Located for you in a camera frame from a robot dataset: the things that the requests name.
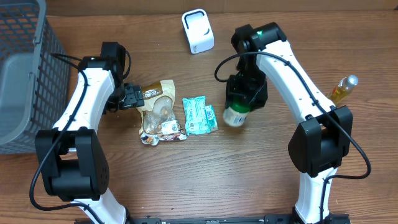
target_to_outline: wooden table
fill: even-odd
[[[296,57],[326,93],[343,77],[357,74],[359,85],[342,105],[354,114],[353,137],[368,154],[373,171],[365,180],[334,180],[333,213],[349,213],[352,223],[398,222],[398,12],[290,12],[211,14],[214,49],[191,55],[181,15],[49,17],[68,54],[99,55],[102,41],[118,41],[132,57],[128,81],[146,86],[173,79],[174,111],[184,124],[183,97],[206,96],[215,107],[220,130],[189,136],[185,142],[144,146],[136,110],[102,117],[98,136],[109,162],[109,188],[134,217],[253,217],[290,213],[299,193],[299,172],[287,144],[295,124],[282,97],[269,82],[266,107],[249,115],[242,128],[222,121],[225,85],[213,72],[235,54],[234,29],[277,22]],[[234,71],[226,64],[220,76]],[[72,72],[70,95],[75,88]],[[29,202],[37,168],[35,154],[0,156],[0,223],[72,223],[85,218],[77,208],[41,212]],[[340,174],[359,175],[365,164],[355,148]],[[58,205],[41,179],[35,195],[45,206]]]

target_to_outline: bag of food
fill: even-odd
[[[142,143],[156,146],[159,141],[186,140],[186,132],[181,129],[173,111],[173,80],[162,80],[143,87],[142,95],[145,105],[137,108],[142,118],[139,130]]]

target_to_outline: black cable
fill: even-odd
[[[80,59],[80,58],[76,58],[76,57],[69,56],[69,55],[58,54],[58,53],[51,53],[51,56],[53,56],[53,57],[55,57],[55,58],[57,58],[57,59],[59,59],[59,57],[65,57],[65,58],[70,58],[70,59],[74,59],[74,60],[77,60],[77,61],[81,62],[81,59]]]
[[[129,57],[129,67],[127,68],[127,71],[125,72],[125,74],[123,75],[123,79],[127,78],[130,74],[130,67],[131,67],[131,57],[130,57],[130,53],[128,50],[126,50],[126,54],[127,57]]]
[[[66,133],[67,129],[69,128],[69,126],[71,125],[71,123],[73,122],[73,120],[75,119],[75,116],[79,110],[79,107],[81,106],[83,99],[86,95],[87,92],[87,87],[88,87],[88,80],[87,80],[87,76],[84,73],[84,71],[79,70],[79,68],[77,67],[77,65],[75,65],[74,63],[69,62],[68,60],[65,60],[63,58],[60,58],[57,54],[52,54],[53,57],[55,57],[56,59],[59,59],[67,64],[69,64],[70,66],[76,68],[78,70],[78,72],[81,73],[81,75],[84,78],[85,84],[83,87],[83,91],[81,93],[80,99],[75,107],[75,109],[73,110],[72,114],[69,116],[69,120],[67,122],[67,124],[65,125],[65,127],[62,129],[62,131],[60,132],[60,134],[58,135],[58,137],[55,139],[55,141],[53,142],[53,144],[51,145],[51,148],[49,149],[48,153],[45,155],[45,157],[43,158],[43,161],[40,163],[39,167],[36,170],[36,173],[32,179],[32,183],[30,184],[30,190],[29,190],[29,198],[30,198],[30,202],[32,203],[32,205],[41,210],[41,211],[54,211],[54,210],[60,210],[60,209],[64,209],[64,208],[70,208],[70,207],[83,207],[84,210],[88,210],[91,215],[93,216],[93,218],[100,224],[104,224],[100,218],[97,216],[97,214],[90,208],[89,205],[86,205],[84,203],[70,203],[70,204],[66,204],[66,205],[59,205],[59,206],[54,206],[54,207],[43,207],[41,205],[39,205],[34,198],[34,190],[35,190],[35,185],[37,182],[37,179],[39,178],[39,175],[43,169],[43,166],[45,164],[45,162],[47,161],[47,159],[49,158],[49,155],[51,154],[51,152],[55,149],[55,146],[60,142],[61,138],[63,137],[63,135]]]
[[[217,72],[220,69],[221,66],[223,66],[226,62],[230,61],[231,59],[237,58],[237,57],[242,57],[245,55],[265,55],[274,59],[277,59],[283,63],[285,63],[285,66],[289,66],[293,72],[296,74],[296,76],[298,77],[298,79],[301,81],[302,85],[304,86],[305,90],[307,91],[308,95],[310,95],[310,98],[312,99],[313,103],[317,106],[317,108],[328,118],[328,120],[337,128],[339,129],[339,131],[345,135],[349,141],[354,145],[354,147],[358,150],[358,152],[361,154],[361,156],[363,157],[363,159],[365,160],[366,163],[366,173],[361,175],[361,176],[352,176],[352,175],[331,175],[329,177],[327,177],[324,182],[323,182],[323,188],[322,188],[322,195],[321,195],[321,204],[320,204],[320,223],[323,223],[323,203],[325,201],[325,192],[326,192],[326,185],[329,183],[329,180],[332,178],[341,178],[341,179],[351,179],[351,180],[359,180],[359,179],[364,179],[367,176],[369,176],[369,174],[372,171],[372,167],[371,167],[371,163],[367,157],[367,155],[365,154],[365,152],[361,149],[361,147],[359,146],[358,143],[356,143],[356,141],[330,116],[330,114],[328,114],[323,108],[322,106],[319,104],[319,101],[315,98],[315,96],[312,94],[310,88],[308,87],[307,83],[305,82],[305,80],[303,79],[303,77],[301,76],[300,72],[297,71],[297,69],[286,59],[271,54],[271,53],[267,53],[267,52],[245,52],[242,54],[236,54],[236,55],[232,55],[230,57],[228,57],[227,59],[223,60],[216,68],[215,72],[214,72],[214,76],[216,78],[217,81],[219,82],[227,82],[228,80],[221,80],[217,77]]]

